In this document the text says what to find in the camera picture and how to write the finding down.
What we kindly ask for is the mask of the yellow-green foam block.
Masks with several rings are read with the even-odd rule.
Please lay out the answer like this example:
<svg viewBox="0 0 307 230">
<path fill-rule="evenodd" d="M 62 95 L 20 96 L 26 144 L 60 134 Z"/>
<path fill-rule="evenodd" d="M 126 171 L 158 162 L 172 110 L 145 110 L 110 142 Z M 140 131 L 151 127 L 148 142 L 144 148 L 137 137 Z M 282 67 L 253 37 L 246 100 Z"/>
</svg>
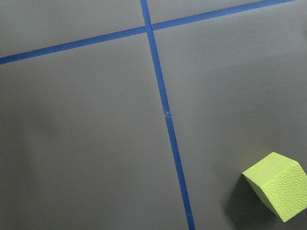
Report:
<svg viewBox="0 0 307 230">
<path fill-rule="evenodd" d="M 260 201 L 283 222 L 307 208 L 307 175 L 297 161 L 272 152 L 242 174 Z"/>
</svg>

